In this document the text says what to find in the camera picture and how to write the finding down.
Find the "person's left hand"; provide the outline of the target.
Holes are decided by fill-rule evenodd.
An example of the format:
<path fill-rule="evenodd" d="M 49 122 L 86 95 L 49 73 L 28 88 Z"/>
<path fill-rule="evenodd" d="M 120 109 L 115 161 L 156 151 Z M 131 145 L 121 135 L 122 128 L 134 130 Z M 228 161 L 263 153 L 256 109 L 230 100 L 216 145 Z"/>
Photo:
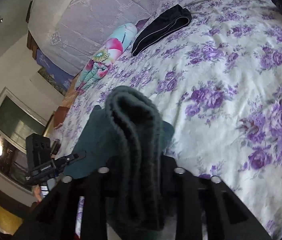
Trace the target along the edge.
<path fill-rule="evenodd" d="M 37 201 L 41 202 L 42 199 L 43 199 L 41 187 L 39 185 L 33 186 L 32 187 L 32 192 L 34 194 L 34 197 L 37 199 Z"/>

